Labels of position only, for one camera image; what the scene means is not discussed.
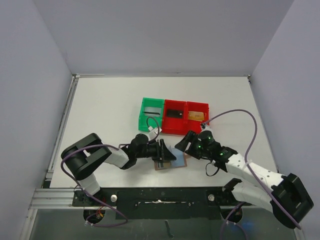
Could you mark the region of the tan leather card holder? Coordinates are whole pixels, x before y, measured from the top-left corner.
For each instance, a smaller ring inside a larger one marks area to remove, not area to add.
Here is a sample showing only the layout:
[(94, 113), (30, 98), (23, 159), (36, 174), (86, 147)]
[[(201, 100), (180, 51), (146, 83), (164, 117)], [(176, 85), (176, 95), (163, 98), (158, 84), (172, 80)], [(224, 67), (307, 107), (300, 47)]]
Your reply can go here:
[[(176, 160), (165, 161), (165, 162), (171, 162), (171, 168), (168, 168), (168, 169), (187, 167), (186, 157), (185, 157), (185, 154), (182, 151), (180, 151), (180, 150), (178, 150), (176, 148), (169, 148), (169, 150), (175, 155)], [(161, 161), (156, 161), (154, 163), (154, 169), (156, 171), (168, 170), (168, 169), (157, 169), (157, 162), (161, 162)]]

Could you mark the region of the red double plastic bin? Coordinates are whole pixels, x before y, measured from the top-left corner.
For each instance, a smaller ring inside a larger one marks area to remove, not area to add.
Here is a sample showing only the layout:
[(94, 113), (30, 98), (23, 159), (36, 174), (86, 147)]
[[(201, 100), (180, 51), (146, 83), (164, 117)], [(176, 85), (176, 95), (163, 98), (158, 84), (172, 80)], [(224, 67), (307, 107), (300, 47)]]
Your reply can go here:
[[(167, 109), (183, 111), (183, 118), (167, 117)], [(194, 131), (198, 134), (202, 130), (201, 123), (209, 119), (209, 109), (208, 103), (165, 99), (161, 127), (162, 132), (172, 135), (186, 135), (188, 131)], [(204, 112), (204, 121), (188, 120), (189, 111)]]

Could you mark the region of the gold card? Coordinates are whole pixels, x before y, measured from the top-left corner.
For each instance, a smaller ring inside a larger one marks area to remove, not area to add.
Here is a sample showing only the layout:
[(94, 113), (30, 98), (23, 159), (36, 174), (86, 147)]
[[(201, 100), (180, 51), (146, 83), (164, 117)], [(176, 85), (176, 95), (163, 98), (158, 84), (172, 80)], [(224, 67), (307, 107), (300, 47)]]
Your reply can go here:
[(201, 111), (189, 111), (188, 112), (188, 120), (203, 122), (205, 120), (206, 114)]

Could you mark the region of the green plastic bin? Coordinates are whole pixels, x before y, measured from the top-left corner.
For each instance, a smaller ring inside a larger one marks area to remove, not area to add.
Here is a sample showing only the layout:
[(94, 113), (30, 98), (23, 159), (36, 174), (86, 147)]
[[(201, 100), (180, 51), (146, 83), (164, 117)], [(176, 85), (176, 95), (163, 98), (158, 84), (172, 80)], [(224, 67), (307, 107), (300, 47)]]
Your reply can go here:
[[(138, 117), (138, 130), (142, 131), (142, 132), (148, 132), (149, 126), (152, 126), (153, 128), (157, 127), (156, 122), (158, 123), (159, 127), (161, 128), (162, 127), (162, 120), (163, 120), (164, 106), (165, 106), (164, 99), (144, 97), (142, 99), (140, 113), (139, 113), (139, 117)], [(162, 108), (162, 113), (160, 116), (157, 116), (157, 117), (144, 115), (143, 110), (145, 107)], [(151, 118), (149, 120), (147, 120), (148, 117), (155, 118), (156, 122)]]

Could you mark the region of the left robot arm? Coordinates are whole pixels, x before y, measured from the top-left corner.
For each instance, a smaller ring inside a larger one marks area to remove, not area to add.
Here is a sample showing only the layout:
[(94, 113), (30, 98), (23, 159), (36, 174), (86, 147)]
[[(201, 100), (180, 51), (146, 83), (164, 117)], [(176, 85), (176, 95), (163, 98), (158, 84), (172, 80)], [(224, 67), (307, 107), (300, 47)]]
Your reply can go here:
[(94, 175), (100, 165), (107, 163), (127, 170), (136, 164), (137, 159), (145, 158), (155, 162), (177, 159), (163, 139), (150, 140), (147, 135), (139, 133), (129, 144), (114, 147), (103, 144), (96, 133), (91, 133), (62, 152), (60, 167), (85, 192), (84, 200), (95, 206), (102, 199), (101, 187)]

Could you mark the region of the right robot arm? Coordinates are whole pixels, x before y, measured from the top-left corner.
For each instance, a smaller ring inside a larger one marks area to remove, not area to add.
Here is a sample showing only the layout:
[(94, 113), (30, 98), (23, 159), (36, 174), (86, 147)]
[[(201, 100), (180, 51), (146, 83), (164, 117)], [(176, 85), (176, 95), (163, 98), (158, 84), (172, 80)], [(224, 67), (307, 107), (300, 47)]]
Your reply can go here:
[(237, 201), (264, 208), (290, 229), (300, 228), (301, 220), (314, 203), (301, 179), (293, 173), (283, 175), (246, 160), (236, 150), (222, 146), (210, 130), (189, 131), (175, 148), (196, 159), (207, 159), (226, 173), (237, 176), (222, 192), (230, 205)]

